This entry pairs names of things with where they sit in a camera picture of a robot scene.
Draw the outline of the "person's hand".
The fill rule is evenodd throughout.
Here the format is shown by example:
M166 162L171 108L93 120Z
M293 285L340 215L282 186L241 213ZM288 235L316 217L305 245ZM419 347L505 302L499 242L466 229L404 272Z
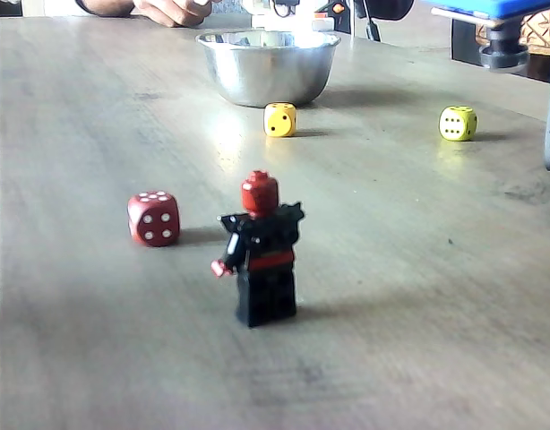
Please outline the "person's hand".
M195 27L212 9L211 1L141 0L133 4L133 13L168 28Z

